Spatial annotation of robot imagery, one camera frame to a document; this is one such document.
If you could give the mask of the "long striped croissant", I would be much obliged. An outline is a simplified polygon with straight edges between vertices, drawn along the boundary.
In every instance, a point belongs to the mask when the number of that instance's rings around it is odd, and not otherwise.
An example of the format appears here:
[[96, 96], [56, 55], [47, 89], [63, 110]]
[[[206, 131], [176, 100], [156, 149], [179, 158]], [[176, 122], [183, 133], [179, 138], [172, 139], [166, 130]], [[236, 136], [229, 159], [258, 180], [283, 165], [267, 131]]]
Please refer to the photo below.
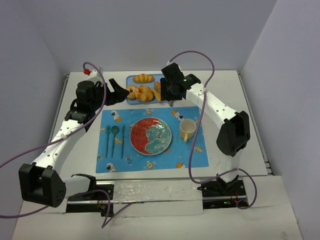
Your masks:
[[155, 81], [153, 85], [153, 94], [158, 102], [161, 102], [161, 83], [159, 81]]

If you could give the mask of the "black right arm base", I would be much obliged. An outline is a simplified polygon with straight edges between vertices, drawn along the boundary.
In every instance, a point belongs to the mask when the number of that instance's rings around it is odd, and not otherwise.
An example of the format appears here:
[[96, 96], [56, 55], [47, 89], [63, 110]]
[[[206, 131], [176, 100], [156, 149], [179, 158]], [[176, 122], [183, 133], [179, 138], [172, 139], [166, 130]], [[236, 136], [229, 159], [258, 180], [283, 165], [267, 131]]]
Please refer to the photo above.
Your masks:
[[204, 210], [245, 208], [248, 206], [244, 182], [239, 179], [239, 176], [228, 183], [218, 178], [201, 184], [197, 190], [201, 191]]

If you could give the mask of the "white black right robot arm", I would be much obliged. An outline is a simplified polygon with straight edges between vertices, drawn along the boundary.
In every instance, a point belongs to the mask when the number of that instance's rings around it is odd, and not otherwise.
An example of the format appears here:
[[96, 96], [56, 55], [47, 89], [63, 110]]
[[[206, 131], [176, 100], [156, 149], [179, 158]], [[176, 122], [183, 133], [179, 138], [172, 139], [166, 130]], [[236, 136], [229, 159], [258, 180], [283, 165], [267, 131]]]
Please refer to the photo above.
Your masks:
[[229, 184], [238, 178], [240, 156], [251, 138], [249, 115], [236, 111], [214, 96], [194, 74], [184, 75], [176, 63], [169, 62], [161, 70], [160, 94], [163, 101], [188, 100], [216, 124], [216, 145], [223, 160], [217, 178]]

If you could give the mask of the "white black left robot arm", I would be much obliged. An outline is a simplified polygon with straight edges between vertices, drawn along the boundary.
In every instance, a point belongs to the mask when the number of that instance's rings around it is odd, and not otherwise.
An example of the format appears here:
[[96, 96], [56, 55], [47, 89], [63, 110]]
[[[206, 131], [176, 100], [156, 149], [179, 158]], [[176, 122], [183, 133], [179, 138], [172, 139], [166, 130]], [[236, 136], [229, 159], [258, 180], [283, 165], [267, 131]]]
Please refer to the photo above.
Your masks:
[[101, 81], [84, 80], [77, 84], [76, 98], [51, 144], [18, 171], [24, 201], [56, 208], [65, 198], [96, 189], [97, 181], [92, 175], [77, 173], [62, 179], [60, 172], [76, 143], [89, 130], [98, 109], [121, 103], [129, 95], [113, 78], [109, 83], [114, 91]]

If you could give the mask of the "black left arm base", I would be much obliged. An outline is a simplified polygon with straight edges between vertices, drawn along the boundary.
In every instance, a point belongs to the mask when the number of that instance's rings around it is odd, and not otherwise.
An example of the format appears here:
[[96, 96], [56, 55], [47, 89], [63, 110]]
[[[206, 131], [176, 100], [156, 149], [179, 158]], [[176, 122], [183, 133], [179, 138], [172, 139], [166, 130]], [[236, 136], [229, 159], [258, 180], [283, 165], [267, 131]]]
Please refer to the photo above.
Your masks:
[[73, 174], [64, 180], [66, 185], [67, 213], [100, 213], [102, 217], [111, 217], [114, 194], [113, 183], [98, 183], [95, 176]]

